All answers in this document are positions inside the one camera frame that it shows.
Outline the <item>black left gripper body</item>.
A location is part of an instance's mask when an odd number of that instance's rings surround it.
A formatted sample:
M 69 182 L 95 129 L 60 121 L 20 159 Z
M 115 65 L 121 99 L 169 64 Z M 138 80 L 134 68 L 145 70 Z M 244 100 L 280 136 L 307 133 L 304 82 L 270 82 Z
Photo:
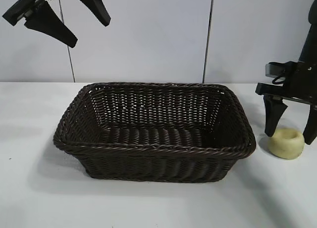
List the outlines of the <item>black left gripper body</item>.
M 2 17 L 12 26 L 15 26 L 21 18 L 30 16 L 37 7 L 46 1 L 47 0 L 18 0 Z

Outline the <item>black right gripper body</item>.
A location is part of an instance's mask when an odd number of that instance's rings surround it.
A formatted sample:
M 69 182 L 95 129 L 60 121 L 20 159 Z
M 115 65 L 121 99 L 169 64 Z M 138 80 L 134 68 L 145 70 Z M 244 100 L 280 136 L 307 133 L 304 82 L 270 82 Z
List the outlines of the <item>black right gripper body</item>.
M 304 104 L 317 104 L 317 64 L 305 62 L 270 62 L 265 75 L 273 78 L 271 84 L 258 83 L 258 95 L 274 95 Z

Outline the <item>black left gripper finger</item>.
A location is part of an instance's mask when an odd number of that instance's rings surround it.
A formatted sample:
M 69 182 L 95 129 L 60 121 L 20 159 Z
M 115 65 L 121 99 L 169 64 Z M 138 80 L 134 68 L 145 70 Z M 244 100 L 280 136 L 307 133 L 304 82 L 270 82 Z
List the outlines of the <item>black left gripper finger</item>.
M 110 24 L 111 17 L 106 10 L 102 0 L 80 0 L 94 15 L 95 17 L 107 27 Z
M 59 19 L 48 2 L 37 7 L 25 19 L 26 28 L 49 35 L 71 48 L 76 46 L 78 39 Z

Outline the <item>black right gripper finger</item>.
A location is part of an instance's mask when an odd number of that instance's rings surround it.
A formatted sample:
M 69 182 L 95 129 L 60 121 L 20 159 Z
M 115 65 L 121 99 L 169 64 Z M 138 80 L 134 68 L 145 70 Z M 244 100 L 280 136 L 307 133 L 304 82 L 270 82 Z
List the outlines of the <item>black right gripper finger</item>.
M 305 139 L 305 143 L 307 145 L 312 144 L 312 142 L 317 137 L 317 107 L 310 106 L 310 112 L 307 120 L 307 124 L 305 126 L 303 136 Z
M 265 106 L 265 134 L 272 137 L 280 118 L 287 109 L 283 99 L 274 95 L 265 94 L 263 96 Z

